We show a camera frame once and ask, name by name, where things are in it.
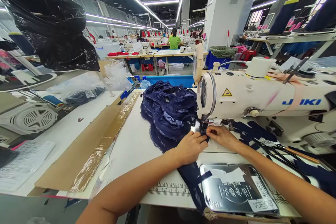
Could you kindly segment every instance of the black scissors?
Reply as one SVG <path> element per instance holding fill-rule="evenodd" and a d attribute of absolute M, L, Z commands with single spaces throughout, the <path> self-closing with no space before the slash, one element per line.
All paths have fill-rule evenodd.
<path fill-rule="evenodd" d="M 308 178 L 308 176 L 299 171 L 295 164 L 293 164 L 290 160 L 288 160 L 287 158 L 284 157 L 284 155 L 282 155 L 280 152 L 277 151 L 278 150 L 281 150 L 283 152 L 285 152 L 286 154 L 288 155 L 291 155 L 292 157 L 294 157 L 295 159 L 303 162 L 300 158 L 298 158 L 296 155 L 294 155 L 293 153 L 287 151 L 286 149 L 284 149 L 282 146 L 277 146 L 276 144 L 272 143 L 272 146 L 268 146 L 264 143 L 262 143 L 261 141 L 257 140 L 256 138 L 253 138 L 252 139 L 256 144 L 258 144 L 260 146 L 260 148 L 262 148 L 267 155 L 269 156 L 272 156 L 273 158 L 275 158 L 276 160 L 280 161 L 281 163 L 289 166 L 290 168 L 292 168 L 293 170 L 295 170 L 297 173 L 300 174 L 300 176 L 306 180 L 308 183 L 310 183 L 310 179 Z"/>

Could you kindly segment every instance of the measuring ruler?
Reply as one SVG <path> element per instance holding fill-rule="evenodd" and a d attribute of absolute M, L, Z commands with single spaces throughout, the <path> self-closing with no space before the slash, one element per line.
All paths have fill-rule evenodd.
<path fill-rule="evenodd" d="M 163 196 L 190 197 L 190 191 L 185 183 L 159 182 L 153 186 L 147 194 Z"/>

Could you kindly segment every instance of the worker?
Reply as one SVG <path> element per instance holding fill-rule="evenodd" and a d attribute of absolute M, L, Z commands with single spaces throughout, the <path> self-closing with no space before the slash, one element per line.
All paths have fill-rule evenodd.
<path fill-rule="evenodd" d="M 181 41 L 181 38 L 179 36 L 176 36 L 177 29 L 174 27 L 173 31 L 171 32 L 172 35 L 169 36 L 167 45 L 169 49 L 178 49 L 179 44 L 184 45 L 184 43 Z"/>
<path fill-rule="evenodd" d="M 206 134 L 249 161 L 310 224 L 335 223 L 335 198 L 243 144 L 224 126 L 208 126 Z M 180 166 L 194 163 L 208 147 L 207 136 L 190 131 L 176 148 L 113 180 L 93 198 L 76 224 L 117 223 L 118 217 L 138 204 L 163 177 Z"/>
<path fill-rule="evenodd" d="M 99 35 L 99 39 L 98 39 L 97 41 L 98 41 L 98 42 L 104 42 L 105 39 L 104 39 L 104 37 L 103 37 L 102 35 Z"/>

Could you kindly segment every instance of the warning label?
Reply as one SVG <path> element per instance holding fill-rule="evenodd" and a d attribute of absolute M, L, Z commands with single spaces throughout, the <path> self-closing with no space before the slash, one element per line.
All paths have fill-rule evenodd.
<path fill-rule="evenodd" d="M 232 96 L 228 89 L 225 89 L 224 94 L 222 96 Z"/>

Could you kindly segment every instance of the ceiling fan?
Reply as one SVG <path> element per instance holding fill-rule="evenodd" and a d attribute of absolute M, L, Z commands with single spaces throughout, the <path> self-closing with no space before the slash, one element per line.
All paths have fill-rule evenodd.
<path fill-rule="evenodd" d="M 118 5 L 118 7 L 117 8 L 119 8 L 119 9 L 126 9 L 126 8 L 124 8 L 124 7 L 121 7 L 122 5 Z"/>

